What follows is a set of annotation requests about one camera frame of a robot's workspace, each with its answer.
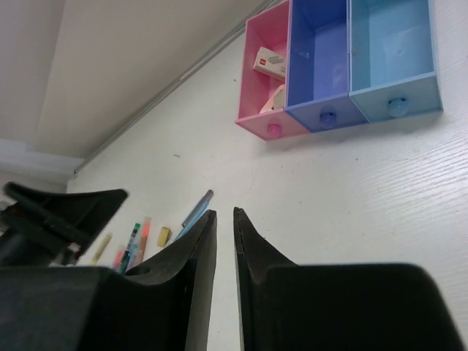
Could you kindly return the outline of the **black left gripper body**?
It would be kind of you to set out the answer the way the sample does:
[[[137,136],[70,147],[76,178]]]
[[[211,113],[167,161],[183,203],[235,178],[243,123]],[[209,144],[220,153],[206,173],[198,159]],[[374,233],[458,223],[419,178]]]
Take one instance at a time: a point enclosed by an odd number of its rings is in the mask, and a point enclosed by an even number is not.
[[[19,200],[1,210],[1,266],[73,265],[79,211],[60,199]]]

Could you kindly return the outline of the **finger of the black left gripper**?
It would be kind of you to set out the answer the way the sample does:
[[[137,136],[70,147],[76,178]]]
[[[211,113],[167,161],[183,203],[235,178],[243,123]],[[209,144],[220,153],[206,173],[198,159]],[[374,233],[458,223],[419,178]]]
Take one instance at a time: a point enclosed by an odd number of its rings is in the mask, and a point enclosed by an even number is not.
[[[36,242],[45,240],[52,250],[77,244],[80,252],[88,250],[128,198],[124,189],[59,194],[15,182],[3,186],[3,192],[15,201],[2,214],[8,227],[25,230]]]

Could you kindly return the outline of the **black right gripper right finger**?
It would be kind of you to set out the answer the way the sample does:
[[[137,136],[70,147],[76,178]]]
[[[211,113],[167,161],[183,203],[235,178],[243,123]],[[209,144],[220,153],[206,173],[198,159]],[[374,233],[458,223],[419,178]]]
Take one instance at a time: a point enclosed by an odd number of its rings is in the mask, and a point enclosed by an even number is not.
[[[408,263],[298,265],[233,211],[243,350],[463,350],[435,281]]]

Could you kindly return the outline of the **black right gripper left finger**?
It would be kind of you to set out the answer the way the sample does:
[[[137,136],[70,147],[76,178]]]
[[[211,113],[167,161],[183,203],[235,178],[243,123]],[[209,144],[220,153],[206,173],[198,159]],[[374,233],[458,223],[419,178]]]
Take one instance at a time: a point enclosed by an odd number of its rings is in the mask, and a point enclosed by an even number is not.
[[[125,274],[107,267],[1,270],[3,350],[205,350],[216,212]]]

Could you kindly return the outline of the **yellow eraser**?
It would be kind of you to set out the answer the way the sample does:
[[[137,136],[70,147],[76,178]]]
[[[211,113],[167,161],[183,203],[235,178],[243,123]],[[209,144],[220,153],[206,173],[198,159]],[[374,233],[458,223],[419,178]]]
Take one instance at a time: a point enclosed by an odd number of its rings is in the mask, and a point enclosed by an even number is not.
[[[159,236],[156,242],[157,246],[164,247],[169,241],[170,236],[171,236],[171,229],[168,227],[162,227],[161,230],[159,231]]]

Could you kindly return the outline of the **blue utility knife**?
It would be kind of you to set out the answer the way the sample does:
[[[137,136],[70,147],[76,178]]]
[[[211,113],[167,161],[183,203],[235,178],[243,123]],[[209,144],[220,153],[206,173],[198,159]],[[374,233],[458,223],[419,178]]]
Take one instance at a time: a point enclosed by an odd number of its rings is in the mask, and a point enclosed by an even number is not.
[[[187,233],[187,231],[196,223],[196,221],[204,214],[213,196],[214,191],[211,189],[209,189],[202,196],[202,198],[198,201],[197,205],[191,210],[189,215],[182,222],[181,231],[173,239],[174,241],[177,241],[179,238],[183,237]]]

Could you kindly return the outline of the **white staple box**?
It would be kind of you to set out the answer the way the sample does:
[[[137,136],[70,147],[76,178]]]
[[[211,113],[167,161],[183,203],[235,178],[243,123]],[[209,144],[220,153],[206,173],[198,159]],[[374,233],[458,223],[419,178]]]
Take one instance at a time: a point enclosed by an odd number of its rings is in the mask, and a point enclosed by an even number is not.
[[[284,81],[286,78],[287,60],[265,47],[260,47],[253,63],[253,70],[271,78]]]

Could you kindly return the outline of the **pink stapler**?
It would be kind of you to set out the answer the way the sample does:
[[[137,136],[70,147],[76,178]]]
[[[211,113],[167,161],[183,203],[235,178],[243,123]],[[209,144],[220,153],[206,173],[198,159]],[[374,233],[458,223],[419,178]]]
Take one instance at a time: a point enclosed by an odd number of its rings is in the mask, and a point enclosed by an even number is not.
[[[281,84],[260,109],[260,113],[282,110],[285,103],[285,84]]]

